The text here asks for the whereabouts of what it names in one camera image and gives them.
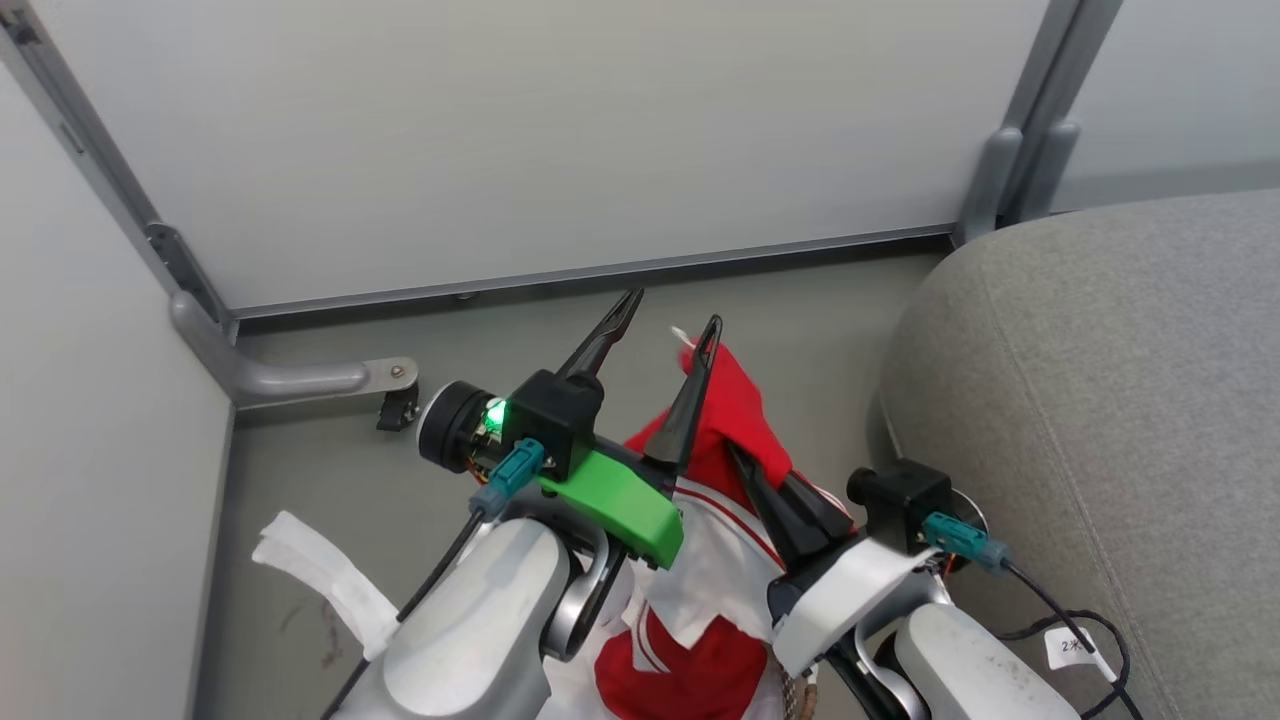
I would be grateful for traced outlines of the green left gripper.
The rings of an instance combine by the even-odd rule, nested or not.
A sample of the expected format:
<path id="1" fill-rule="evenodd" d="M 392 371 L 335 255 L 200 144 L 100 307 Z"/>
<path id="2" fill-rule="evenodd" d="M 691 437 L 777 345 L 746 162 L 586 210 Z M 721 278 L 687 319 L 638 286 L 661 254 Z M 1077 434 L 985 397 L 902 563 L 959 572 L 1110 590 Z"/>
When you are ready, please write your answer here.
<path id="1" fill-rule="evenodd" d="M 562 364 L 558 378 L 576 386 L 602 386 L 599 372 L 625 337 L 644 295 L 645 290 L 625 292 Z M 722 331 L 722 318 L 710 316 L 687 348 L 685 382 L 645 443 L 644 456 L 599 439 L 566 480 L 557 480 L 548 469 L 538 478 L 544 491 L 653 568 L 669 570 L 684 546 L 682 515 L 672 496 L 676 478 L 685 474 L 692 455 Z"/>

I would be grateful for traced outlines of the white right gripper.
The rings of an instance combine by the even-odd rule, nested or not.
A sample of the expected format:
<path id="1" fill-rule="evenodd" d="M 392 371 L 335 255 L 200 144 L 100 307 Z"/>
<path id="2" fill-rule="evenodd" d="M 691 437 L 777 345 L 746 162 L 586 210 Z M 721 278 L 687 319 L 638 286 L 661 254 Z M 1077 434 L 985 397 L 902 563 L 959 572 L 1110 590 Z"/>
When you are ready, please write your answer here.
<path id="1" fill-rule="evenodd" d="M 737 445 L 728 456 L 785 571 L 803 569 L 856 533 L 844 502 L 788 471 L 774 487 L 763 464 Z M 831 646 L 934 556 L 927 546 L 902 553 L 877 539 L 855 539 L 808 577 L 778 577 L 767 591 L 772 653 L 787 676 L 801 676 Z"/>

